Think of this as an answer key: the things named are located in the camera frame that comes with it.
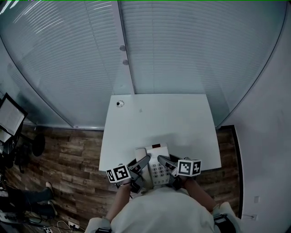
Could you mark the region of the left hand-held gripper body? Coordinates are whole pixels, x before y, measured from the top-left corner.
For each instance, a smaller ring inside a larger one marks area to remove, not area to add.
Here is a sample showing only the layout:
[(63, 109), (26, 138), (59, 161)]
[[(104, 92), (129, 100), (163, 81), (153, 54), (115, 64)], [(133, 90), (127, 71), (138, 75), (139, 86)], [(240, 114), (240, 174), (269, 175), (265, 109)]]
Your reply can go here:
[(121, 164), (116, 168), (106, 171), (110, 183), (121, 186), (124, 181), (129, 181), (132, 193), (139, 193), (144, 187), (144, 180), (141, 175), (142, 170), (136, 170), (136, 160), (129, 164)]

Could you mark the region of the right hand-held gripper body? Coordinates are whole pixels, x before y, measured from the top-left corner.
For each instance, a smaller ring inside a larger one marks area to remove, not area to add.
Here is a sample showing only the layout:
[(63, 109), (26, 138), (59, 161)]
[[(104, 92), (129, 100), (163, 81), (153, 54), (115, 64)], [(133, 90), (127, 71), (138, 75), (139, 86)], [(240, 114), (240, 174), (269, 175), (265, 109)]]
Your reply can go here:
[(177, 162), (170, 161), (167, 168), (170, 170), (169, 186), (174, 189), (182, 188), (181, 177), (193, 178), (201, 173), (201, 160), (179, 159)]

